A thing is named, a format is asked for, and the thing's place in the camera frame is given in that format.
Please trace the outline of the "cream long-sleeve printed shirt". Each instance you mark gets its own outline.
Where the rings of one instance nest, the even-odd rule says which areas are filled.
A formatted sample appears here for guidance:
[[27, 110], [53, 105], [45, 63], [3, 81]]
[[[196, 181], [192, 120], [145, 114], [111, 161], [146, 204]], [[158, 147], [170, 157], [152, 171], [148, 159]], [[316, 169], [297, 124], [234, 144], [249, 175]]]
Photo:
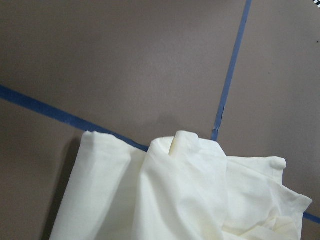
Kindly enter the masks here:
[[85, 132], [52, 240], [299, 240], [312, 203], [280, 157], [227, 156], [178, 131], [142, 151]]

